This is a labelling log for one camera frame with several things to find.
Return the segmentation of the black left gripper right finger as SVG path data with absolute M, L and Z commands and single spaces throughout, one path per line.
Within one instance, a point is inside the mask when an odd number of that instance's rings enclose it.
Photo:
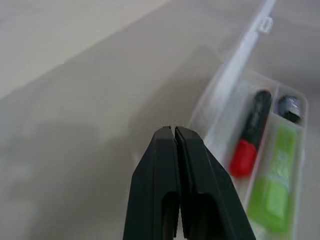
M 193 130 L 175 128 L 183 236 L 188 240 L 254 240 L 230 175 Z

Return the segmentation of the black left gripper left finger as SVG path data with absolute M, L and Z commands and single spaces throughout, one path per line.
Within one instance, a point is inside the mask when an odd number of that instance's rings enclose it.
M 123 239 L 174 239 L 180 195 L 177 144 L 165 126 L 153 134 L 132 174 Z

